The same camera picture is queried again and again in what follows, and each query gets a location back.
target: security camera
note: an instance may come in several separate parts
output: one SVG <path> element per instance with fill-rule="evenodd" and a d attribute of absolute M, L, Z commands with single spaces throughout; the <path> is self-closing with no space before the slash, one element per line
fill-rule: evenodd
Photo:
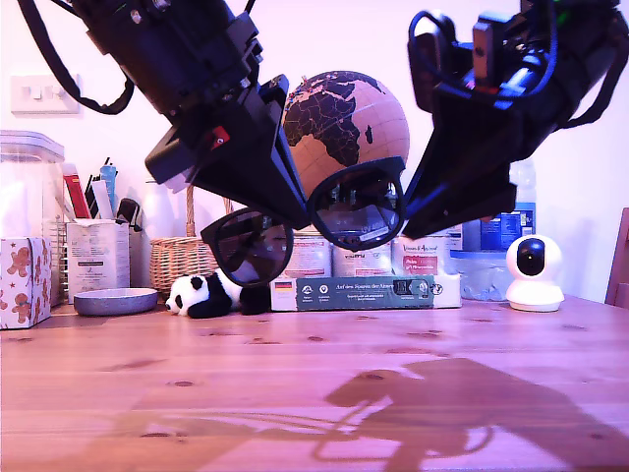
<path fill-rule="evenodd" d="M 527 312 L 554 312 L 564 300 L 555 278 L 561 268 L 561 250 L 546 236 L 532 234 L 515 240 L 507 251 L 507 267 L 515 277 L 507 290 L 512 308 Z"/>

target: globe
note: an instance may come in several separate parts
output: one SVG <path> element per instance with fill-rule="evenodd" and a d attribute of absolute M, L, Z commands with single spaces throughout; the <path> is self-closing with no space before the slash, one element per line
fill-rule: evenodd
<path fill-rule="evenodd" d="M 345 167 L 409 154 L 400 102 L 381 82 L 358 72 L 325 72 L 289 95 L 283 121 L 295 166 L 309 197 Z"/>

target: german flag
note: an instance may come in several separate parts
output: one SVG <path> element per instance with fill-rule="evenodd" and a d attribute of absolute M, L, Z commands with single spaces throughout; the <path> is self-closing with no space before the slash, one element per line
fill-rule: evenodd
<path fill-rule="evenodd" d="M 275 284 L 276 292 L 288 292 L 288 291 L 293 290 L 293 282 L 290 280 L 283 281 L 283 282 L 273 282 L 273 283 Z"/>

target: panda plush toy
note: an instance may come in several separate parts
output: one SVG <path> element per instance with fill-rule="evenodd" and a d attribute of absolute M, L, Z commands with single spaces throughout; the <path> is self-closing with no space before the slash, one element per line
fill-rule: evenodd
<path fill-rule="evenodd" d="M 227 278 L 221 269 L 210 276 L 179 277 L 166 300 L 169 312 L 194 319 L 224 317 L 232 310 L 240 310 L 243 315 L 258 315 L 270 308 L 268 285 L 243 288 Z"/>

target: camera lens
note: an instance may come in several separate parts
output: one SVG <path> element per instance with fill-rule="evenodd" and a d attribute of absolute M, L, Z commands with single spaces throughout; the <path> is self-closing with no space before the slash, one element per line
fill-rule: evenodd
<path fill-rule="evenodd" d="M 538 238 L 525 239 L 518 245 L 518 268 L 529 276 L 539 275 L 544 267 L 544 244 Z"/>

